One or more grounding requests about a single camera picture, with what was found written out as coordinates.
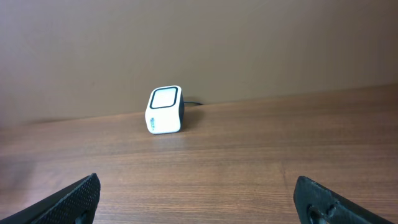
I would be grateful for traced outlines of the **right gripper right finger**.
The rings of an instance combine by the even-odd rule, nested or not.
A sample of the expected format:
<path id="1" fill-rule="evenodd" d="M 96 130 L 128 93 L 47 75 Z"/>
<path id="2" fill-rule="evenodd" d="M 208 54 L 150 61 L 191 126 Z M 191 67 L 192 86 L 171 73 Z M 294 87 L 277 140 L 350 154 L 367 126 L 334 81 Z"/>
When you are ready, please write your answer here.
<path id="1" fill-rule="evenodd" d="M 306 176 L 297 179 L 294 204 L 302 224 L 392 224 Z"/>

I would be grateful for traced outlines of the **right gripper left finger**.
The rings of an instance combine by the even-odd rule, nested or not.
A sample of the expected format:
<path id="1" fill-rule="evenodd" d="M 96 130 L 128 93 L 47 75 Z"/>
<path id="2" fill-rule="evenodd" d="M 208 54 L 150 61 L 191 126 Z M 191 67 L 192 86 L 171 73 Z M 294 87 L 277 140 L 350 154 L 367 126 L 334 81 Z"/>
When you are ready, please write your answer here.
<path id="1" fill-rule="evenodd" d="M 1 224 L 92 224 L 101 184 L 95 173 L 1 220 Z"/>

